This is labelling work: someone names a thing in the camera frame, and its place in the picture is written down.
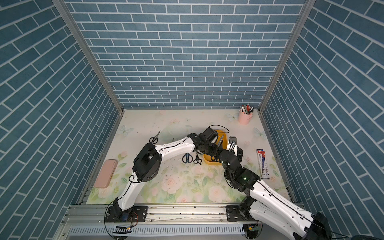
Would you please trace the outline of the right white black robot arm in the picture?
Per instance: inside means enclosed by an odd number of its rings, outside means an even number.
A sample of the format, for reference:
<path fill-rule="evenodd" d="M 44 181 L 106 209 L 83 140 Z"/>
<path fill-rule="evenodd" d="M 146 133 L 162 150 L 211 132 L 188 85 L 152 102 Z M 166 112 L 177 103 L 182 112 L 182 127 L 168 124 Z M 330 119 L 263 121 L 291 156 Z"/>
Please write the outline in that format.
<path fill-rule="evenodd" d="M 256 173 L 243 167 L 242 157 L 243 150 L 237 146 L 235 137 L 230 137 L 227 149 L 218 156 L 230 186 L 247 196 L 240 205 L 245 218 L 261 221 L 290 240 L 332 238 L 328 219 L 323 214 L 314 215 L 281 196 Z"/>

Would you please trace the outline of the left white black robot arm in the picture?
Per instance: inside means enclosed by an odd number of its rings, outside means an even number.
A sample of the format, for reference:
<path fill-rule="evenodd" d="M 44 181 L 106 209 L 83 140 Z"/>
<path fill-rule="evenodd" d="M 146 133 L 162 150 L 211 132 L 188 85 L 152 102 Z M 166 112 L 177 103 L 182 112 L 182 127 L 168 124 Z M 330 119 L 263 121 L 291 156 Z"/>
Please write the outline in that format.
<path fill-rule="evenodd" d="M 134 159 L 133 172 L 128 177 L 127 186 L 108 207 L 106 222 L 126 222 L 133 216 L 136 198 L 144 184 L 157 176 L 162 162 L 193 152 L 218 158 L 220 149 L 215 144 L 218 137 L 217 131 L 207 127 L 200 134 L 188 134 L 169 144 L 147 143 Z"/>

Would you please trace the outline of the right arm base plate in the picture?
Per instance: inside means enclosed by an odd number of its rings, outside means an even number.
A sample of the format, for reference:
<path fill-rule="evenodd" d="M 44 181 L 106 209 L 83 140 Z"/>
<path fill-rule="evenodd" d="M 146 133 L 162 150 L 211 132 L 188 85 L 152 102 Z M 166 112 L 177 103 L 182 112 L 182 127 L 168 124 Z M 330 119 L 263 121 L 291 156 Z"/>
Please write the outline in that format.
<path fill-rule="evenodd" d="M 249 211 L 240 205 L 227 205 L 226 216 L 228 222 L 262 222 L 261 220 L 254 219 Z"/>

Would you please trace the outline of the pink pen holder cup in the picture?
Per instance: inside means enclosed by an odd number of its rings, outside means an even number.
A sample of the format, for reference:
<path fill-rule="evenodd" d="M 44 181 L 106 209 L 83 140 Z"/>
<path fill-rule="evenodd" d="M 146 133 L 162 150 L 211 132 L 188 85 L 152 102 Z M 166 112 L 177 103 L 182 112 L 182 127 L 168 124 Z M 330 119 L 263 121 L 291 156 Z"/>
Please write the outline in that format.
<path fill-rule="evenodd" d="M 254 108 L 250 105 L 243 105 L 239 110 L 238 122 L 241 125 L 247 125 L 253 118 Z"/>

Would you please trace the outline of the small black scissors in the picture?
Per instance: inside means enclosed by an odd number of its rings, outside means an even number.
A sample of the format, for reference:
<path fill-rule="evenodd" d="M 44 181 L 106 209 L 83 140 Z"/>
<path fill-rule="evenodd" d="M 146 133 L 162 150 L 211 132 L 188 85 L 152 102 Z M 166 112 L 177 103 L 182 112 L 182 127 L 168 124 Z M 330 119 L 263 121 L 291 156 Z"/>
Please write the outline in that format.
<path fill-rule="evenodd" d="M 161 133 L 161 131 L 159 131 L 155 136 L 152 136 L 149 139 L 149 142 L 155 145 L 159 141 L 158 136 L 159 136 L 160 133 Z"/>

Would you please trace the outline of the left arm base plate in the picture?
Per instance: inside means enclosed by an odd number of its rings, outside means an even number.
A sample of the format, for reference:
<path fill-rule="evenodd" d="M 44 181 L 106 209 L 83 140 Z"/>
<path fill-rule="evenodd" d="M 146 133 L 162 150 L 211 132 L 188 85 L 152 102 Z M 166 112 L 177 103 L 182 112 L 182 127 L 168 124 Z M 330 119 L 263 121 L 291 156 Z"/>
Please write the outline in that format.
<path fill-rule="evenodd" d="M 148 206 L 133 206 L 128 210 L 121 210 L 118 206 L 108 207 L 105 216 L 106 223 L 143 223 L 146 220 Z"/>

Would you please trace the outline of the pink pencil case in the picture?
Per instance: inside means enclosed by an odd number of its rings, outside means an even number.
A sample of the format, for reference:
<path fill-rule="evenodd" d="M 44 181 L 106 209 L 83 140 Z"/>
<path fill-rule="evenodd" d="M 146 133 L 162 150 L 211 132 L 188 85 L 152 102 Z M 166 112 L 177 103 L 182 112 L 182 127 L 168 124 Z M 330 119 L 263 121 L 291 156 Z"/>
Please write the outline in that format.
<path fill-rule="evenodd" d="M 99 175 L 95 181 L 94 187 L 99 189 L 105 189 L 109 186 L 115 169 L 118 165 L 118 161 L 114 159 L 106 160 L 101 167 Z"/>

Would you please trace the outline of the aluminium front rail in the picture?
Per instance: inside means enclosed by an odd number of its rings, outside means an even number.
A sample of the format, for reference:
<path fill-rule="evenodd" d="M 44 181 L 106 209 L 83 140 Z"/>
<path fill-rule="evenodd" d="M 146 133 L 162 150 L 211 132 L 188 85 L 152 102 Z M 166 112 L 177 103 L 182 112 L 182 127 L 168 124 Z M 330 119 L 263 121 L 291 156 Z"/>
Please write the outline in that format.
<path fill-rule="evenodd" d="M 134 219 L 129 223 L 140 224 L 221 224 L 227 222 L 224 204 L 137 204 Z M 71 205 L 62 221 L 63 225 L 104 224 L 107 205 Z"/>

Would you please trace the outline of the floral table mat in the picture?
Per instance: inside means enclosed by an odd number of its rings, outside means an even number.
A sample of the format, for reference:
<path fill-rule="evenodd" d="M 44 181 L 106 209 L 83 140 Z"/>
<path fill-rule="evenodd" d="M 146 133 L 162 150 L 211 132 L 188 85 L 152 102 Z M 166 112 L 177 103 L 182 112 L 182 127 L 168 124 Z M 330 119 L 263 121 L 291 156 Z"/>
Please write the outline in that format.
<path fill-rule="evenodd" d="M 256 174 L 261 172 L 257 151 L 264 150 L 270 174 L 267 184 L 288 198 L 258 113 L 254 113 L 247 125 L 238 122 L 238 114 L 238 110 L 125 111 L 106 155 L 107 159 L 118 161 L 114 175 L 108 187 L 92 188 L 87 204 L 108 204 L 123 192 L 130 182 L 134 158 L 152 136 L 158 136 L 159 144 L 167 144 L 190 133 L 199 134 L 208 126 L 236 137 L 244 151 L 242 165 Z M 184 164 L 182 156 L 177 156 L 161 164 L 158 175 L 144 185 L 136 203 L 232 203 L 243 198 L 243 193 L 228 186 L 221 166 Z"/>

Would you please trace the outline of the thin black scissors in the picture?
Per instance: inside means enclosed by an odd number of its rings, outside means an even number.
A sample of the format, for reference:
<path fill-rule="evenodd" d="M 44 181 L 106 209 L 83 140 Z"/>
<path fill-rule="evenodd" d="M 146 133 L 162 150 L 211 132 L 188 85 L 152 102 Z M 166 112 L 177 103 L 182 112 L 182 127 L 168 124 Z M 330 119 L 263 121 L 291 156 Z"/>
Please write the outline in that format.
<path fill-rule="evenodd" d="M 199 153 L 198 152 L 195 152 L 196 156 L 195 156 L 195 159 L 193 160 L 193 163 L 195 165 L 202 165 L 202 159 L 200 158 L 199 156 Z"/>

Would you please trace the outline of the dark blue handled scissors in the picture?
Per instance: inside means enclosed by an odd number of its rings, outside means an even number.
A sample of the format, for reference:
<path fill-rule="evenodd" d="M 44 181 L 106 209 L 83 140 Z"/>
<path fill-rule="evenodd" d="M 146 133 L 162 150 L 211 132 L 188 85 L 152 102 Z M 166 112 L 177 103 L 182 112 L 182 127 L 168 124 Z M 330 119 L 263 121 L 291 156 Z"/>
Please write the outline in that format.
<path fill-rule="evenodd" d="M 194 161 L 194 158 L 190 153 L 185 153 L 182 157 L 182 161 L 184 164 L 190 164 Z"/>

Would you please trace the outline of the pencil box white blue red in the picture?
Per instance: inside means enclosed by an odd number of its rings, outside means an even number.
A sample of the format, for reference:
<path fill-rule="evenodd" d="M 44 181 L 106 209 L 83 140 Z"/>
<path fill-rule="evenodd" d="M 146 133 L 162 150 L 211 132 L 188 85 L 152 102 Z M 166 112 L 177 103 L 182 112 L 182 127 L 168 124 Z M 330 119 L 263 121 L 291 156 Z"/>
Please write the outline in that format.
<path fill-rule="evenodd" d="M 271 176 L 269 174 L 268 163 L 267 163 L 265 151 L 263 149 L 257 149 L 257 154 L 258 154 L 258 160 L 259 160 L 259 165 L 260 165 L 260 170 L 261 170 L 261 178 L 262 179 L 270 179 Z"/>

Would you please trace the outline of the yellow plastic storage box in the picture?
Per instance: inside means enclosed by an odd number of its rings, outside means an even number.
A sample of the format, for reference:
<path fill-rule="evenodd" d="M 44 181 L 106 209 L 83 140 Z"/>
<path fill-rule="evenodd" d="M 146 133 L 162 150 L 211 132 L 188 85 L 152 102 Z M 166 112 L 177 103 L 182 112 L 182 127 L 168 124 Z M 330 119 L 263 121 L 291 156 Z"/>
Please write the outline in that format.
<path fill-rule="evenodd" d="M 215 132 L 218 135 L 215 145 L 210 150 L 208 155 L 203 155 L 204 162 L 208 165 L 220 165 L 222 163 L 219 158 L 220 153 L 228 147 L 227 133 L 220 130 L 215 130 Z"/>

